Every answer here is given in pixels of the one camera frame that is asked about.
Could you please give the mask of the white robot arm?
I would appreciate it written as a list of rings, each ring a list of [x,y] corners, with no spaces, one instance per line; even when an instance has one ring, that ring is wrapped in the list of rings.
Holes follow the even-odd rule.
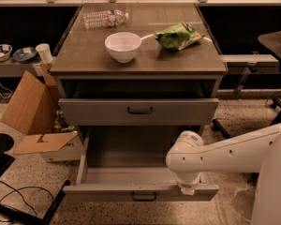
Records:
[[[201,172],[257,173],[251,225],[281,225],[281,123],[208,145],[185,131],[167,153],[166,164],[183,191]]]

